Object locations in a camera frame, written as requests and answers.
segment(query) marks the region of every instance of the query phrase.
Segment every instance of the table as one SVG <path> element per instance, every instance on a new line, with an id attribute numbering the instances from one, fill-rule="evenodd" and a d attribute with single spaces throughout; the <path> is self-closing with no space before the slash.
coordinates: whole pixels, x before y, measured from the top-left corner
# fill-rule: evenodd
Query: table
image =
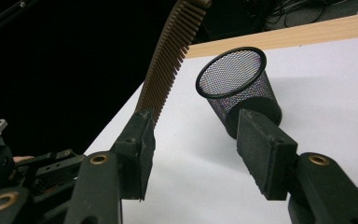
<path id="1" fill-rule="evenodd" d="M 299 143 L 297 152 L 334 158 L 358 184 L 357 15 L 191 46 L 155 129 L 145 201 L 123 200 L 125 224 L 290 223 L 287 201 L 265 200 L 236 152 L 236 141 L 195 91 L 196 76 L 207 62 L 244 45 L 261 48 L 268 57 L 266 71 L 283 112 L 280 127 Z M 141 88 L 87 155 L 113 145 Z"/>

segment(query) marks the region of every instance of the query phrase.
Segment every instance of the comb teeth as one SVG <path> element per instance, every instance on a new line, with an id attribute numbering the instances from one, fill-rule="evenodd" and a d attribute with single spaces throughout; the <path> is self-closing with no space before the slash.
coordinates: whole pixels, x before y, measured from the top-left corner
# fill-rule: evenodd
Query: comb teeth
<path id="1" fill-rule="evenodd" d="M 135 112 L 153 110 L 155 126 L 189 45 L 211 0 L 178 0 L 173 6 L 145 77 Z"/>

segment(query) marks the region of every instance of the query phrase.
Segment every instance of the black mesh cup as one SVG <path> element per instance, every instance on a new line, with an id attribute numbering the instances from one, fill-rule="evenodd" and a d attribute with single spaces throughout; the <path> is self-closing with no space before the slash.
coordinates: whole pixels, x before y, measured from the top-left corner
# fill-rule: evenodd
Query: black mesh cup
<path id="1" fill-rule="evenodd" d="M 197 92 L 208 100 L 234 139 L 241 109 L 262 113 L 277 125 L 281 123 L 282 111 L 269 84 L 266 64 L 261 49 L 237 48 L 215 57 L 197 77 Z"/>

